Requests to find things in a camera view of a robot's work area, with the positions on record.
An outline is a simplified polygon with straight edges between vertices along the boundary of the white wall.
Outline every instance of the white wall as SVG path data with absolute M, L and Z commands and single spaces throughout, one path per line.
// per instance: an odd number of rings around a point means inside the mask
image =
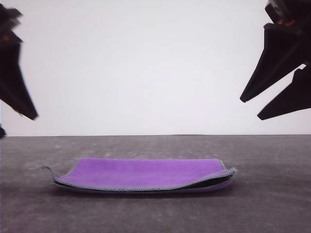
M 9 135 L 311 133 L 310 110 L 261 121 L 287 76 L 239 97 L 263 49 L 266 0 L 3 0 L 40 117 L 2 104 Z

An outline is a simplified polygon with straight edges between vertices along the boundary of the purple cloth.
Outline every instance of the purple cloth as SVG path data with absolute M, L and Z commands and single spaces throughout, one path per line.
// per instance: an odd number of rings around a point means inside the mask
M 52 168 L 58 185 L 101 191 L 165 191 L 191 188 L 193 185 L 219 178 L 206 191 L 223 188 L 231 183 L 236 169 L 226 169 L 218 159 L 193 160 L 133 160 L 82 158 L 76 167 L 64 176 Z

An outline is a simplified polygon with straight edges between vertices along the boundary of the table surface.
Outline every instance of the table surface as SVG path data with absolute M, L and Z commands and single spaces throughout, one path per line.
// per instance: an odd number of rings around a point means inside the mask
M 7 137 L 2 233 L 302 233 L 311 228 L 311 135 Z M 216 192 L 74 193 L 52 184 L 82 157 L 221 159 L 238 174 Z

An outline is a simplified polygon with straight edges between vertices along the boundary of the concrete surface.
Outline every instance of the concrete surface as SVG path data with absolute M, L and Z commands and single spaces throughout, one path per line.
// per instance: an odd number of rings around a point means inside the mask
M 311 135 L 8 137 L 3 233 L 302 233 L 311 228 Z M 239 172 L 199 195 L 90 195 L 52 184 L 82 157 L 222 159 Z

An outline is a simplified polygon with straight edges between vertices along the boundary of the purple towel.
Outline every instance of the purple towel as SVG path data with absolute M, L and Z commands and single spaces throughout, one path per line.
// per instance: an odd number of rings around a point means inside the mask
M 52 171 L 54 184 L 100 193 L 207 192 L 226 187 L 236 169 L 218 159 L 134 160 L 86 157 L 64 176 Z

